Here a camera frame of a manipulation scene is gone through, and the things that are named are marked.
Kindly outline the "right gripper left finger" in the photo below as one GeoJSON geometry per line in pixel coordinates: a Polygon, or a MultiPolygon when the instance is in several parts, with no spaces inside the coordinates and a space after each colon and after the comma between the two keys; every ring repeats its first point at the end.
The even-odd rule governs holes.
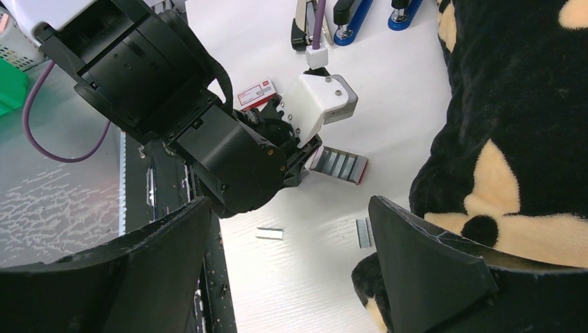
{"type": "Polygon", "coordinates": [[[51,263],[1,269],[2,332],[118,332],[140,236],[125,234],[51,263]]]}

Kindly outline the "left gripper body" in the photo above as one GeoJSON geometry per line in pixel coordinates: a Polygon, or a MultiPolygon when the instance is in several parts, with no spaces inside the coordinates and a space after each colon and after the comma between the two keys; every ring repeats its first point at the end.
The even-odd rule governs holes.
{"type": "Polygon", "coordinates": [[[297,145],[300,143],[300,138],[297,137],[296,129],[282,119],[284,112],[277,109],[281,101],[282,97],[275,95],[262,109],[251,108],[236,111],[234,114],[256,133],[281,149],[286,156],[282,187],[297,187],[308,173],[305,164],[322,146],[322,140],[315,135],[299,148],[297,145]]]}

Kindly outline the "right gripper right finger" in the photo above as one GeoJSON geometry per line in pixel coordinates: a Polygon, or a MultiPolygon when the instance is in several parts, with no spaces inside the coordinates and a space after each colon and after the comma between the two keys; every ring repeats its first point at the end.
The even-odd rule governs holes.
{"type": "Polygon", "coordinates": [[[396,332],[586,332],[587,270],[508,255],[383,196],[368,206],[396,332]]]}

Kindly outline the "grey staple strip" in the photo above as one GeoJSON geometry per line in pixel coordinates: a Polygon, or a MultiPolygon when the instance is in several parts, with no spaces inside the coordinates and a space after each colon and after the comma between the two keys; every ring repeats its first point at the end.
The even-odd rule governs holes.
{"type": "Polygon", "coordinates": [[[257,228],[255,237],[258,239],[282,241],[284,239],[284,230],[281,228],[257,228]]]}
{"type": "Polygon", "coordinates": [[[358,236],[358,246],[359,248],[370,248],[371,247],[371,238],[370,238],[370,225],[367,218],[360,218],[355,220],[356,224],[356,232],[358,236]]]}

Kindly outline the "box of staples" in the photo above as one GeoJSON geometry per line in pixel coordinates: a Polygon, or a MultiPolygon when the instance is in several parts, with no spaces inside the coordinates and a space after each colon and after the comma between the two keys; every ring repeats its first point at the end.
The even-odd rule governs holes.
{"type": "Polygon", "coordinates": [[[365,156],[322,146],[314,155],[310,170],[359,185],[368,162],[369,159],[365,156]]]}

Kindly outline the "grey beige stapler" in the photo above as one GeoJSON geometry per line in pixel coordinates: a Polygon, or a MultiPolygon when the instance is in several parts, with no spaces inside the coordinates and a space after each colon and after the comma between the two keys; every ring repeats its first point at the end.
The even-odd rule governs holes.
{"type": "Polygon", "coordinates": [[[291,46],[295,51],[304,52],[308,46],[312,45],[318,2],[298,0],[296,3],[291,27],[291,46]]]}

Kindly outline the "blue stapler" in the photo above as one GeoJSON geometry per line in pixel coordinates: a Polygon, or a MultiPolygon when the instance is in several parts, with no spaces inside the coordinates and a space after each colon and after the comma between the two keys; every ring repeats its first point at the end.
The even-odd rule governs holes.
{"type": "Polygon", "coordinates": [[[337,25],[334,43],[338,46],[350,45],[369,13],[373,0],[338,0],[333,7],[333,21],[337,25]]]}
{"type": "Polygon", "coordinates": [[[388,18],[388,28],[393,31],[407,29],[417,14],[422,0],[392,0],[392,12],[388,18]]]}

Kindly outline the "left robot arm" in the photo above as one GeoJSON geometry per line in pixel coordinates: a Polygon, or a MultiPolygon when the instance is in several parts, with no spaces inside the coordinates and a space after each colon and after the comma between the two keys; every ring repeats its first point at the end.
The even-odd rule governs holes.
{"type": "Polygon", "coordinates": [[[24,35],[75,91],[141,144],[159,141],[193,166],[197,192],[228,218],[300,184],[321,145],[270,102],[233,106],[225,69],[172,10],[144,1],[4,1],[24,35]]]}

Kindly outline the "closed red white staple box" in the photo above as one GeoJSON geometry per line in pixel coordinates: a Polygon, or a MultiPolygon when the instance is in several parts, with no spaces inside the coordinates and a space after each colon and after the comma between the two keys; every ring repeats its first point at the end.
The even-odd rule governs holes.
{"type": "Polygon", "coordinates": [[[237,93],[234,98],[234,108],[237,110],[249,110],[268,102],[277,91],[270,79],[259,82],[237,93]]]}

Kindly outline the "black pillow with beige flowers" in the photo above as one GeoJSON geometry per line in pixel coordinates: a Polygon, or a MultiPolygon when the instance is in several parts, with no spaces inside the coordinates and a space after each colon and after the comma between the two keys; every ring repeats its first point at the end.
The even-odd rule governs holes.
{"type": "MultiPolygon", "coordinates": [[[[587,2],[438,1],[451,98],[408,208],[499,252],[587,270],[587,2]]],[[[351,274],[396,332],[377,250],[351,274]]]]}

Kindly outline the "green plastic bin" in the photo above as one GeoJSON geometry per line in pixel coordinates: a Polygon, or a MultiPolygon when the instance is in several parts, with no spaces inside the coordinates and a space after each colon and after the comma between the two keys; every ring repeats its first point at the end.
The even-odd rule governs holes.
{"type": "Polygon", "coordinates": [[[1,59],[1,116],[24,106],[29,77],[1,59]]]}

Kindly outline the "white plastic basket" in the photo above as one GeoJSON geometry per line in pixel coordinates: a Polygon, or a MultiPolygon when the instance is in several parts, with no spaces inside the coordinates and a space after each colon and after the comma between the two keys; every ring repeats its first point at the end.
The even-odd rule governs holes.
{"type": "Polygon", "coordinates": [[[41,50],[20,30],[17,22],[1,9],[1,58],[20,71],[26,71],[45,60],[41,50]]]}

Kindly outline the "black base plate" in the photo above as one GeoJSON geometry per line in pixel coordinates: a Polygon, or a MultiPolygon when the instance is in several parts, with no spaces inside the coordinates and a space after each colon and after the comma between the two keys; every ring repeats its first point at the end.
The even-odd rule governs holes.
{"type": "Polygon", "coordinates": [[[235,332],[220,223],[190,164],[121,136],[119,232],[140,236],[118,332],[235,332]]]}

